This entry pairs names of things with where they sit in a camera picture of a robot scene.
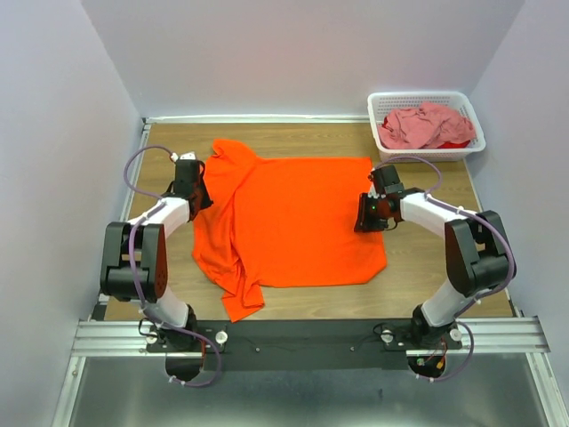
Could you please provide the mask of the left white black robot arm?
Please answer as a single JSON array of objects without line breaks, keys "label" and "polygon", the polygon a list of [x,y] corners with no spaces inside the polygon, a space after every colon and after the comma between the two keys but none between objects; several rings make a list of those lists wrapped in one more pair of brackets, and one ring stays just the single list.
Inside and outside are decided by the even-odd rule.
[{"label": "left white black robot arm", "polygon": [[204,182],[205,165],[193,152],[174,160],[174,177],[165,193],[141,215],[111,222],[101,259],[100,290],[120,302],[139,305],[152,324],[156,345],[178,351],[200,350],[196,314],[169,286],[167,239],[192,222],[212,200]]}]

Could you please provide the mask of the orange t shirt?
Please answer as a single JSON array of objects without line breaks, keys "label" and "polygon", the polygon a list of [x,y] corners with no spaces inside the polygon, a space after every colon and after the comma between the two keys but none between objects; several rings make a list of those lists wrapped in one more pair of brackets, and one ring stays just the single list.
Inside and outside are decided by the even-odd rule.
[{"label": "orange t shirt", "polygon": [[381,233],[356,232],[368,157],[258,156],[218,139],[205,162],[212,206],[193,221],[193,257],[232,322],[265,306],[263,287],[352,286],[388,265]]}]

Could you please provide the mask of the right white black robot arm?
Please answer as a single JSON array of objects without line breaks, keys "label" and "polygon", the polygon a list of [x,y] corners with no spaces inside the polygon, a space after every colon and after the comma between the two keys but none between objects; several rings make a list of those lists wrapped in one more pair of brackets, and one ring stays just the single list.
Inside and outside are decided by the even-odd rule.
[{"label": "right white black robot arm", "polygon": [[371,187],[359,196],[354,231],[386,231],[390,222],[411,222],[444,241],[445,282],[414,309],[407,333],[415,346],[427,349],[450,332],[462,313],[515,277],[517,265],[501,217],[450,205],[430,190],[407,189],[393,165],[374,167],[368,179]]}]

